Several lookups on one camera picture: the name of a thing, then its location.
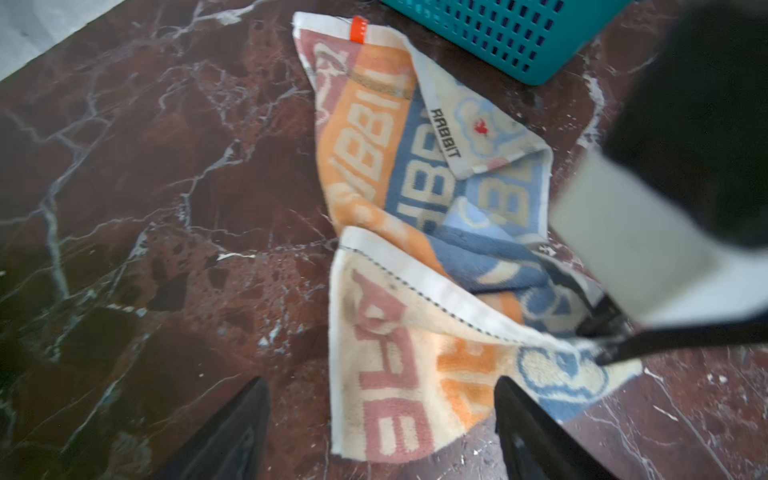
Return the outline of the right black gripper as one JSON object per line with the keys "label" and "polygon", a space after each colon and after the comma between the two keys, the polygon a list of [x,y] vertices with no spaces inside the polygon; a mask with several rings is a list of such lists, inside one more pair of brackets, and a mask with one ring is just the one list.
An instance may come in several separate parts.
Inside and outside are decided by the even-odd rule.
{"label": "right black gripper", "polygon": [[595,362],[607,366],[671,350],[765,344],[767,312],[763,310],[745,320],[635,333],[630,328],[630,319],[612,298],[605,297],[579,324],[576,335],[598,341],[601,352]]}

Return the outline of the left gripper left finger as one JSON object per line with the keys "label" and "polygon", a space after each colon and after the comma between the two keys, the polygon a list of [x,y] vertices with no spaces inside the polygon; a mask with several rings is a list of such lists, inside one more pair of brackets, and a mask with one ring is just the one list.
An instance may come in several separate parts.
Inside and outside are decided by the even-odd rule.
{"label": "left gripper left finger", "polygon": [[265,379],[255,377],[153,474],[154,479],[254,479],[270,416]]}

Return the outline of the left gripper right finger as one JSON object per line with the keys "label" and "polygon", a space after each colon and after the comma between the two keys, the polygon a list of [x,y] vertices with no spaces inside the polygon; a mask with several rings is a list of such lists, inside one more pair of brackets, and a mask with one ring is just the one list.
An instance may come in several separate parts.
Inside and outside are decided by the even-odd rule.
{"label": "left gripper right finger", "polygon": [[612,479],[585,450],[511,378],[494,388],[495,432],[510,479]]}

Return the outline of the rabbit print towel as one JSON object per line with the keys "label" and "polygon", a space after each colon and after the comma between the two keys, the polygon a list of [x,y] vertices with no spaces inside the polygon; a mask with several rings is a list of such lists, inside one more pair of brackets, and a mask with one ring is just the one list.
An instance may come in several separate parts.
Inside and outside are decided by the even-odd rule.
{"label": "rabbit print towel", "polygon": [[501,377],[567,421],[641,373],[576,334],[599,286],[537,251],[554,155],[395,29],[298,12],[330,272],[331,450],[406,463],[494,409]]}

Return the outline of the teal plastic basket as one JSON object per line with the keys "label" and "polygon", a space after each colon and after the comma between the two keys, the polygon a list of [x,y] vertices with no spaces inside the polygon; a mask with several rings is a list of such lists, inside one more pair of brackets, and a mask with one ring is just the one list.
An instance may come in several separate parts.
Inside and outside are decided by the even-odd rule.
{"label": "teal plastic basket", "polygon": [[531,86],[547,82],[630,0],[391,0],[409,19]]}

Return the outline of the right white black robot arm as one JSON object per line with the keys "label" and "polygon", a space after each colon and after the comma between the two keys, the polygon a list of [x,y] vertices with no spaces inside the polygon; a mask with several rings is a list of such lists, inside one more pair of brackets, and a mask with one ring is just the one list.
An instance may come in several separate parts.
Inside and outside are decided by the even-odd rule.
{"label": "right white black robot arm", "polygon": [[609,365],[767,339],[767,5],[694,1],[550,214]]}

